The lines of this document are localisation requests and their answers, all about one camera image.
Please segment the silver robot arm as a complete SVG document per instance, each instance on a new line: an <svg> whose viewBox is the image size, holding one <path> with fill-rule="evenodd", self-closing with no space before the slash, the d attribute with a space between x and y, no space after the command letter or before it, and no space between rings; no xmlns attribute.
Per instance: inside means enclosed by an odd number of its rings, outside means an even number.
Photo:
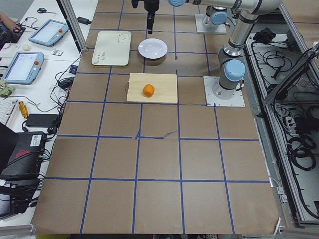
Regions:
<svg viewBox="0 0 319 239"><path fill-rule="evenodd" d="M227 20L227 8L208 6L203 24L207 27L217 27L222 25Z"/></svg>
<svg viewBox="0 0 319 239"><path fill-rule="evenodd" d="M235 28L223 48L218 53L220 62L226 59L236 59L241 56L245 42L260 15L274 11L281 4L280 0L170 0L174 7L185 3L193 5L207 5L240 10Z"/></svg>

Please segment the person forearm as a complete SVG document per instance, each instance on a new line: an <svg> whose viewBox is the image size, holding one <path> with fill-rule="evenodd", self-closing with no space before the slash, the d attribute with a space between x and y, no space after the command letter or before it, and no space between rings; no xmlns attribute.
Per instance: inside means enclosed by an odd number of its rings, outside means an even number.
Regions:
<svg viewBox="0 0 319 239"><path fill-rule="evenodd" d="M6 28L11 31L16 27L15 22L13 22L13 20L5 15L3 12L0 12L0 20L6 26Z"/></svg>

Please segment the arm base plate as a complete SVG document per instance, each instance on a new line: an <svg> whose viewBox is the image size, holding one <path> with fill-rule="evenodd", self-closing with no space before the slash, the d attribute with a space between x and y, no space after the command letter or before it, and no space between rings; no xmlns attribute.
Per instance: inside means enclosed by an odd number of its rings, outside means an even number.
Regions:
<svg viewBox="0 0 319 239"><path fill-rule="evenodd" d="M226 90L219 85L219 78L203 77L206 104L210 107L245 107L239 84L233 90Z"/></svg>
<svg viewBox="0 0 319 239"><path fill-rule="evenodd" d="M211 17L205 14L196 14L195 23L197 33L202 34L222 34L227 33L225 22L227 14L225 12L214 13Z"/></svg>

